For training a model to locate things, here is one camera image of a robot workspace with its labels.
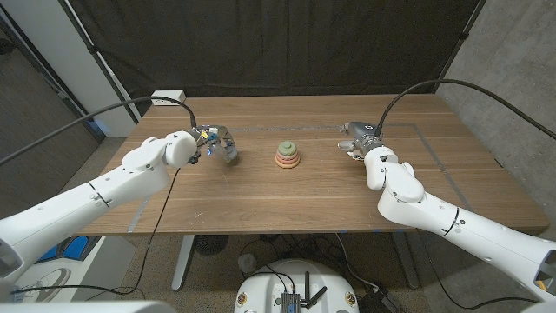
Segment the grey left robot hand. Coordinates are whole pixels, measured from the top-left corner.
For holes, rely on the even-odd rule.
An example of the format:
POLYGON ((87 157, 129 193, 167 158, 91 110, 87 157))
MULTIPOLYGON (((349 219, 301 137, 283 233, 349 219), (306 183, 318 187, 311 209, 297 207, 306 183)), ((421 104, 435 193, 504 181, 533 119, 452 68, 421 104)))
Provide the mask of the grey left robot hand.
POLYGON ((195 164, 201 157, 202 147, 207 148, 209 155, 221 157, 226 163, 231 163, 238 156, 235 140, 225 126, 221 125, 201 125, 189 131, 196 141, 197 151, 189 159, 195 164))

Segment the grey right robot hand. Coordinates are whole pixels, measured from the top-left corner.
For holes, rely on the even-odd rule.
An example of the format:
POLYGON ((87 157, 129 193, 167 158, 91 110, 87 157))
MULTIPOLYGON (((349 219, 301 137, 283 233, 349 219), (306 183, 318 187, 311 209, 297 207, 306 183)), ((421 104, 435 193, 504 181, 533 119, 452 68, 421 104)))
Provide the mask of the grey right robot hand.
POLYGON ((377 135, 377 126, 371 123, 350 122, 340 127, 340 133, 353 139, 341 141, 338 148, 347 152, 354 160, 363 161, 372 149, 383 145, 381 135, 377 135))

